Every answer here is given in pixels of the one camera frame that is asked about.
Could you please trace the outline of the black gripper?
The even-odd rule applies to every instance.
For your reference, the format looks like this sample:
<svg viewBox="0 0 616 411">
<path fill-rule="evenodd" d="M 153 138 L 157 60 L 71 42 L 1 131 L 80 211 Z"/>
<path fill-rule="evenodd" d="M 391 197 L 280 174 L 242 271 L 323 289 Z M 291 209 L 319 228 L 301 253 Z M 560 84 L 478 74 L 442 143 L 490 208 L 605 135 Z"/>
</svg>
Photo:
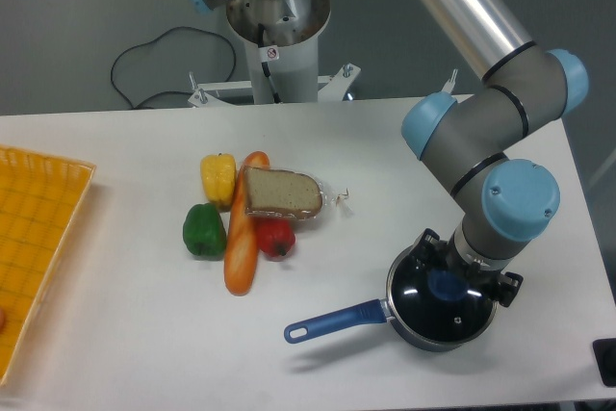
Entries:
<svg viewBox="0 0 616 411">
<path fill-rule="evenodd" d="M 432 270 L 432 292 L 439 298 L 463 298 L 471 291 L 509 307 L 524 282 L 519 273 L 501 273 L 504 260 L 488 258 L 466 242 L 458 249 L 454 239 L 441 240 L 431 228 L 415 241 L 412 253 L 421 269 Z"/>
</svg>

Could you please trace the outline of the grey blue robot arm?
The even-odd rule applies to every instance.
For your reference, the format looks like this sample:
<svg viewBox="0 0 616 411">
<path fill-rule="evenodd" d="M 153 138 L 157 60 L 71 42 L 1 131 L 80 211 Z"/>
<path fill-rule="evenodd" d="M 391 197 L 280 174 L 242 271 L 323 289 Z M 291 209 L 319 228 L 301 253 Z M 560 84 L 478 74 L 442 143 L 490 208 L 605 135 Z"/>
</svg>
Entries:
<svg viewBox="0 0 616 411">
<path fill-rule="evenodd" d="M 536 45 L 501 0 L 422 0 L 483 83 L 457 102 L 448 90 L 417 103 L 401 133 L 416 157 L 464 211 L 448 266 L 508 305 L 522 279 L 508 263 L 547 227 L 559 190 L 543 168 L 511 160 L 513 144 L 577 107 L 588 92 L 578 57 Z M 224 7 L 244 41 L 258 103 L 316 99 L 317 38 L 329 0 L 191 0 Z"/>
</svg>

